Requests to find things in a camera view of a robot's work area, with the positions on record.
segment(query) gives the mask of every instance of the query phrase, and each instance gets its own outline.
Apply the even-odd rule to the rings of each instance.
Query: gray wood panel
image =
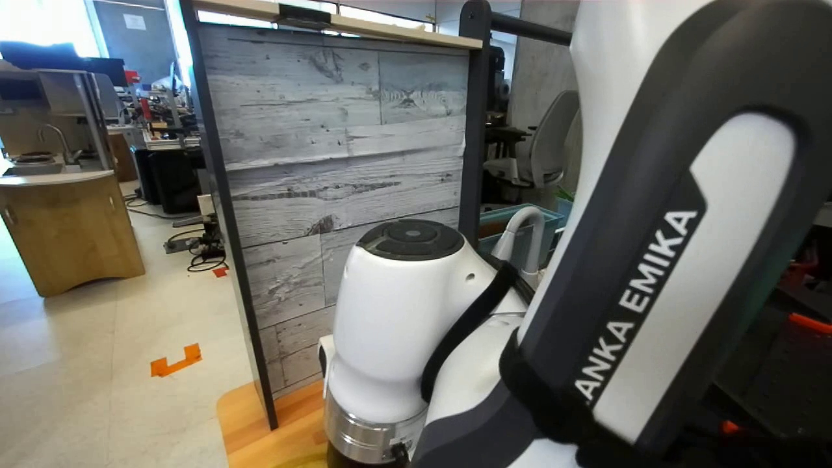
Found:
[[[204,71],[273,392],[316,377],[343,262],[392,218],[457,225],[467,57],[204,28]]]

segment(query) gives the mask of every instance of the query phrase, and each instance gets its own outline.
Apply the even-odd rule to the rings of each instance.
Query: floor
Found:
[[[0,466],[226,466],[215,403],[252,383],[232,279],[163,256],[169,222],[132,216],[145,277],[35,296],[0,225]],[[151,362],[203,362],[151,377]]]

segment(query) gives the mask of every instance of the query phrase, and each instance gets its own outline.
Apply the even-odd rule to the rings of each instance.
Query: black frame edge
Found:
[[[245,313],[245,321],[247,321],[247,329],[249,329],[249,344],[252,344],[252,351],[254,351],[254,368],[258,368],[258,381],[260,381],[260,392],[263,392],[268,426],[277,429],[277,413],[276,413],[276,407],[273,407],[268,364],[264,364],[264,353],[263,353],[263,344],[260,344],[260,329],[258,329],[258,314],[254,314],[254,304],[252,304],[249,277],[247,277],[245,256],[241,256],[241,247],[239,247],[239,230],[236,230],[232,187],[229,187],[229,178],[226,178],[226,158],[223,158],[223,152],[221,152],[215,118],[213,118],[213,100],[210,100],[210,89],[208,89],[204,52],[203,52],[203,41],[199,41],[197,9],[194,9],[193,0],[180,0],[180,10],[182,10],[189,52],[193,52],[193,75],[194,75],[193,93],[194,93],[194,100],[199,104],[199,118],[203,118],[204,141],[208,141],[208,143],[203,141],[203,153],[204,153],[208,170],[213,173],[215,190],[217,190],[217,204],[221,204],[221,212],[226,216],[226,230],[229,230],[226,232],[226,239],[229,239],[226,245],[229,245],[232,260],[236,266],[241,313]]]
[[[471,245],[477,245],[477,212],[484,197],[485,162],[485,83],[488,83],[488,41],[490,9],[481,0],[467,0],[459,13],[459,36],[481,39],[484,47],[467,54],[467,104],[466,104],[466,153],[459,187],[459,232]]]

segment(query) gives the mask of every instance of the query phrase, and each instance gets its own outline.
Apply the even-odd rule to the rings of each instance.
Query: wooden base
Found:
[[[276,431],[260,407],[258,386],[241,386],[215,403],[232,468],[325,468],[327,434],[321,383],[306,386],[277,403]]]

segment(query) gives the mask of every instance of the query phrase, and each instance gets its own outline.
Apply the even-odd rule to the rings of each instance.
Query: orange tape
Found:
[[[795,326],[795,329],[818,334],[818,336],[832,336],[832,326],[830,322],[814,321],[814,318],[800,314],[800,313],[789,313],[788,322]]]
[[[736,422],[730,422],[730,418],[726,418],[722,422],[722,434],[726,438],[736,438],[736,434],[740,434],[744,429],[736,424]]]
[[[174,364],[167,364],[167,359],[151,362],[151,377],[169,377],[169,374],[174,374],[174,372],[180,372],[185,368],[193,368],[197,362],[203,362],[203,351],[199,351],[197,344],[189,344],[189,347],[185,347],[185,359],[182,362],[174,362]]]

